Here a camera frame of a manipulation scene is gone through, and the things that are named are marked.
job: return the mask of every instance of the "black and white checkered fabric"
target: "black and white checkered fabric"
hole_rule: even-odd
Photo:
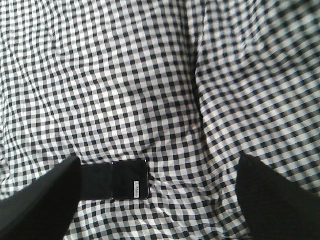
[[[240,151],[320,195],[317,0],[0,1],[0,198],[77,155],[149,159],[150,199],[65,240],[251,239]]]

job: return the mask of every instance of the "black phone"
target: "black phone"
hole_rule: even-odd
[[[112,200],[145,200],[149,197],[149,192],[148,161],[146,159],[112,163]]]

